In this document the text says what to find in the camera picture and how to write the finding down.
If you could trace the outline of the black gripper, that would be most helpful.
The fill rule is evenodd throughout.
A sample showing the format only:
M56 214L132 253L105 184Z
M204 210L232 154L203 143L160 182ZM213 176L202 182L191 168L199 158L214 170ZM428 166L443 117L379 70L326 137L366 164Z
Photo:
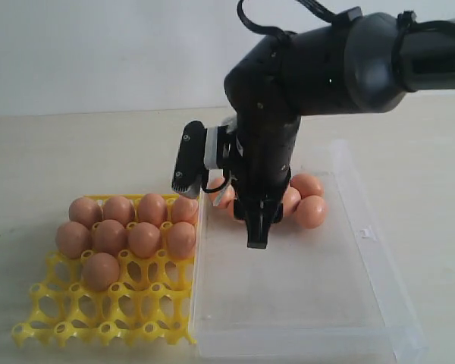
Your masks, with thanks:
M300 117L233 115L227 125L234 134L232 184L245 206L247 247L265 249L271 226L283 218L282 199L291 178Z

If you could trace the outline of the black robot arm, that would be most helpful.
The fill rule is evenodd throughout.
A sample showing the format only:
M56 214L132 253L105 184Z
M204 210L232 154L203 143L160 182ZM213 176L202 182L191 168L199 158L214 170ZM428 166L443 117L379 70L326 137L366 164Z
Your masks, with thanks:
M352 8L305 33L240 20L262 39L224 80L237 117L234 214L246 224L248 247L264 249L283 216L302 117L385 113L409 93L455 89L455 19L420 23L411 11Z

